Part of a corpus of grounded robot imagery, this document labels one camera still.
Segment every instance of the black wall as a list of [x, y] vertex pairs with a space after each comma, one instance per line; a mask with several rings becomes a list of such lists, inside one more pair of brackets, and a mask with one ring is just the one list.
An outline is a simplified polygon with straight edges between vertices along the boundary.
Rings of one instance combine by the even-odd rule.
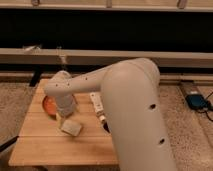
[[213, 52], [213, 13], [0, 9], [0, 48]]

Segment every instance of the circular hole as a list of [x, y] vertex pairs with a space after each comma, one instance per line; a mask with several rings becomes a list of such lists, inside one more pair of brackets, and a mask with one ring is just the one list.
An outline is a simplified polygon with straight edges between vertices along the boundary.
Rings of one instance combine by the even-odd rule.
[[163, 139], [161, 139], [160, 141], [159, 141], [159, 145], [163, 145], [163, 143], [165, 142], [165, 139], [163, 138]]
[[107, 123], [104, 123], [104, 124], [103, 124], [103, 128], [105, 129], [105, 131], [107, 131], [108, 133], [110, 133], [109, 127], [108, 127], [108, 124], [107, 124]]
[[149, 106], [149, 109], [153, 110], [154, 108], [156, 108], [156, 104], [152, 104]]

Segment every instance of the tofu block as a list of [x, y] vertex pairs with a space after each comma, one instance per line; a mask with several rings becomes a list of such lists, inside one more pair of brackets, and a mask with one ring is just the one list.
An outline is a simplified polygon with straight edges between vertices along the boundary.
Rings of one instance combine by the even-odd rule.
[[82, 129], [82, 125], [72, 120], [65, 120], [63, 124], [61, 125], [61, 130], [72, 136], [78, 136], [81, 129]]

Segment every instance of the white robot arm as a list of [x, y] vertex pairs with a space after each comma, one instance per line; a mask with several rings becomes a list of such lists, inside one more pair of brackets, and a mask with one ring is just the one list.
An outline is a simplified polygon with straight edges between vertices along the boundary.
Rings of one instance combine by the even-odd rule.
[[138, 58], [71, 78], [58, 72], [45, 86], [61, 115], [73, 112], [70, 94], [101, 91], [121, 171], [177, 171], [158, 102], [159, 71]]

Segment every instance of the floor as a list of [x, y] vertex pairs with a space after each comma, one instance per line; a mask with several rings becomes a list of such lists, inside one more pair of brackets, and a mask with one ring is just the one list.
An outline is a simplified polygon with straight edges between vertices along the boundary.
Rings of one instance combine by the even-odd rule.
[[[35, 88], [28, 86], [29, 80], [30, 77], [24, 80], [11, 76], [0, 78], [0, 144], [19, 133], [35, 91]], [[204, 96], [207, 96], [213, 91], [213, 86], [201, 86], [199, 89]], [[159, 92], [160, 101], [164, 101], [161, 108], [178, 170], [213, 171], [213, 122], [207, 120], [203, 114], [195, 113], [187, 107], [178, 86], [163, 85], [159, 87]], [[7, 162], [11, 150], [12, 147], [0, 154], [0, 170], [38, 170], [33, 167], [9, 167]], [[50, 171], [119, 170], [117, 166], [48, 166], [47, 168]]]

